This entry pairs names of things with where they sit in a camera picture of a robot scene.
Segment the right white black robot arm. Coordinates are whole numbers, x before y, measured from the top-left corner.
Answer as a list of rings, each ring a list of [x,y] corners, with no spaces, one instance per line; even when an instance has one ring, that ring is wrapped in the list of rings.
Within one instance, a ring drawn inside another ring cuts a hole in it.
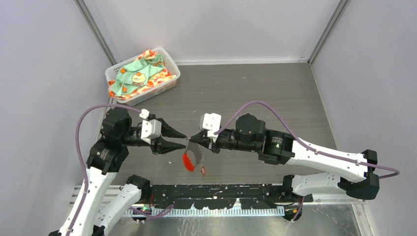
[[[379,190],[379,176],[369,164],[377,164],[377,153],[341,152],[330,148],[320,151],[320,146],[296,140],[291,134],[267,129],[263,120],[245,114],[236,120],[234,129],[224,129],[219,134],[221,115],[204,114],[200,132],[190,137],[190,142],[201,145],[213,153],[222,149],[253,152],[258,159],[272,165],[299,165],[320,170],[313,175],[284,176],[281,197],[293,202],[298,197],[317,193],[345,193],[347,196],[373,200]]]

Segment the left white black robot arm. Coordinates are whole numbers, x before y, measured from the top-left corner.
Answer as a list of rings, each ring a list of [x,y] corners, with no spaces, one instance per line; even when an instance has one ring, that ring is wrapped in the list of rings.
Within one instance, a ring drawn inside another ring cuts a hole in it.
[[[149,147],[153,154],[167,154],[183,149],[183,144],[167,138],[184,139],[162,118],[146,109],[138,114],[141,122],[132,125],[130,106],[107,104],[100,138],[91,147],[87,160],[79,158],[84,181],[81,191],[64,224],[54,236],[107,236],[125,212],[135,203],[144,204],[151,198],[150,181],[132,175],[122,191],[106,206],[104,196],[127,158],[129,147]]]

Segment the red keyring with metal chain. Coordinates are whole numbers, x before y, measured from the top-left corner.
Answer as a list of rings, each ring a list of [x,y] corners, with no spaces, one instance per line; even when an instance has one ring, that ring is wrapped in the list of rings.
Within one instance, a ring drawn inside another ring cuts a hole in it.
[[[188,143],[182,155],[183,165],[189,172],[200,171],[206,159],[203,149],[200,145],[189,142],[189,138],[186,140]]]

